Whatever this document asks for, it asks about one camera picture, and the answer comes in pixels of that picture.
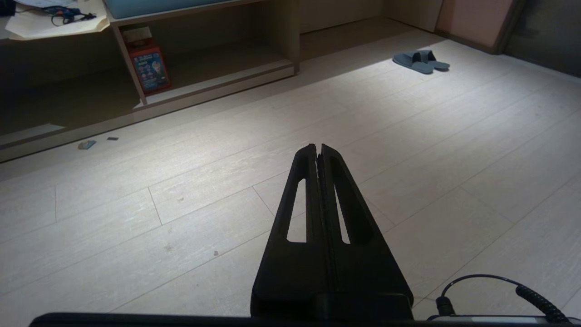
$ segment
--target paper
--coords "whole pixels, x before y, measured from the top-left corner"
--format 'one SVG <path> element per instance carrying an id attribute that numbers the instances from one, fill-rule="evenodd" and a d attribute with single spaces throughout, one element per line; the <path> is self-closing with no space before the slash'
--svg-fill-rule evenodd
<path id="1" fill-rule="evenodd" d="M 50 6 L 73 6 L 75 5 L 75 0 L 15 0 L 23 5 L 33 6 L 33 7 L 50 7 Z"/>
<path id="2" fill-rule="evenodd" d="M 107 12 L 102 0 L 78 0 L 71 8 L 79 8 L 82 13 L 92 13 L 96 18 L 54 26 L 49 14 L 38 10 L 29 10 L 11 17 L 6 25 L 6 30 L 11 32 L 10 39 L 25 41 L 100 32 L 109 26 L 109 19 L 107 19 Z M 23 6 L 16 6 L 16 11 L 23 10 L 25 10 Z M 61 18 L 55 18 L 56 24 L 59 24 L 60 21 Z"/>

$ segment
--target black cable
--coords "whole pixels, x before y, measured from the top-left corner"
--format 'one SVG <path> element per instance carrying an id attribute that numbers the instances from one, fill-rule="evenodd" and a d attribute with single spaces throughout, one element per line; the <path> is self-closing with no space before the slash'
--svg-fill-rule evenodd
<path id="1" fill-rule="evenodd" d="M 442 290 L 442 295 L 436 299 L 437 310 L 440 316 L 450 316 L 455 315 L 454 308 L 449 298 L 447 298 L 446 292 L 452 285 L 456 284 L 465 279 L 469 278 L 493 278 L 503 280 L 505 282 L 514 284 L 517 286 L 515 290 L 517 295 L 524 298 L 526 301 L 534 305 L 537 309 L 539 309 L 542 313 L 545 314 L 547 322 L 551 324 L 571 324 L 569 319 L 559 310 L 551 301 L 547 300 L 539 293 L 533 291 L 532 289 L 524 286 L 521 283 L 515 282 L 512 279 L 508 279 L 502 276 L 496 275 L 488 275 L 488 274 L 474 274 L 474 275 L 466 275 L 457 279 L 452 280 L 444 290 Z"/>

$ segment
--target gray slipper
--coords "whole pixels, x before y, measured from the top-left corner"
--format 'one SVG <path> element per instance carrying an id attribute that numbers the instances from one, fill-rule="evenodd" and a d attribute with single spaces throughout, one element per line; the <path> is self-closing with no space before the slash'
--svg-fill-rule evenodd
<path id="1" fill-rule="evenodd" d="M 419 54 L 422 56 L 422 62 L 434 67 L 437 70 L 447 70 L 450 64 L 436 61 L 436 57 L 432 50 L 420 50 Z"/>
<path id="2" fill-rule="evenodd" d="M 397 54 L 393 56 L 393 62 L 422 74 L 431 74 L 434 71 L 433 66 L 422 62 L 422 56 L 419 51 L 406 51 L 402 54 Z"/>

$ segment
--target slipper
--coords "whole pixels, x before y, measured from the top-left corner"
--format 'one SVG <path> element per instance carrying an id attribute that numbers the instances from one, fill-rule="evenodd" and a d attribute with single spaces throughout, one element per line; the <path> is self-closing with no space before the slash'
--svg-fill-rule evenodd
<path id="1" fill-rule="evenodd" d="M 422 74 L 431 74 L 434 71 L 433 66 L 422 62 L 422 56 L 419 51 L 406 51 L 402 54 L 397 54 L 393 56 L 393 62 Z"/>
<path id="2" fill-rule="evenodd" d="M 420 50 L 419 54 L 422 56 L 422 62 L 434 67 L 437 70 L 447 70 L 450 64 L 436 61 L 436 57 L 432 50 Z"/>

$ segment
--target slide sandal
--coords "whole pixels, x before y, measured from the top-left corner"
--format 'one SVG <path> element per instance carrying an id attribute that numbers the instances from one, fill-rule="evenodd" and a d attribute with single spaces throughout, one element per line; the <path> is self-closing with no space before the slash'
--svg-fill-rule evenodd
<path id="1" fill-rule="evenodd" d="M 393 62 L 422 74 L 431 74 L 434 71 L 433 66 L 422 62 L 422 56 L 419 51 L 406 51 L 402 54 L 397 54 L 393 56 Z"/>
<path id="2" fill-rule="evenodd" d="M 422 62 L 434 67 L 437 70 L 447 70 L 450 64 L 436 61 L 436 57 L 432 50 L 420 50 L 419 54 L 422 56 Z"/>

